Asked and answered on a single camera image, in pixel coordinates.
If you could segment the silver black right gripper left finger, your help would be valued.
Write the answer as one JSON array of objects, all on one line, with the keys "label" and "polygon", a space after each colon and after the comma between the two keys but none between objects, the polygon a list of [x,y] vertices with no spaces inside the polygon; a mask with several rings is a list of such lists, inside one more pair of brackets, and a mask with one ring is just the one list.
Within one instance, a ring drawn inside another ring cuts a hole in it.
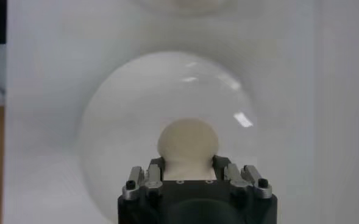
[{"label": "silver black right gripper left finger", "polygon": [[141,197],[154,198],[161,195],[165,161],[162,157],[152,159],[148,169],[131,168],[130,175],[122,188],[122,198],[137,200]]}]

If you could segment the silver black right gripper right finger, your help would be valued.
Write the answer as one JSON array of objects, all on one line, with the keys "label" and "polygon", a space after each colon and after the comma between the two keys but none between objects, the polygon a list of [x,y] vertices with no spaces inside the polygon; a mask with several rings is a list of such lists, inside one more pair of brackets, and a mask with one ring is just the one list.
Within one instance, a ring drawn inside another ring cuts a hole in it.
[{"label": "silver black right gripper right finger", "polygon": [[272,198],[272,186],[253,165],[238,167],[227,157],[215,155],[212,159],[217,180],[229,183],[233,195],[249,195],[268,200]]}]

